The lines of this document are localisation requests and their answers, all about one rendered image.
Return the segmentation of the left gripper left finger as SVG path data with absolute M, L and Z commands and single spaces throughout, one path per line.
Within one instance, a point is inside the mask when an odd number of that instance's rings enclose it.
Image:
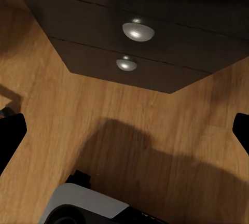
M 0 119 L 0 176 L 27 133 L 22 113 Z

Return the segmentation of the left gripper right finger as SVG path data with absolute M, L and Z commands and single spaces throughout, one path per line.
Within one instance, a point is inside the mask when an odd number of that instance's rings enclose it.
M 237 113 L 232 131 L 249 155 L 249 115 Z

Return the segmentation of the swivel chair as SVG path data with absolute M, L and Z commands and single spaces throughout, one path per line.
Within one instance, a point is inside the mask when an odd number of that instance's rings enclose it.
M 0 110 L 0 119 L 8 116 L 15 115 L 16 113 L 13 112 L 10 108 L 3 108 Z

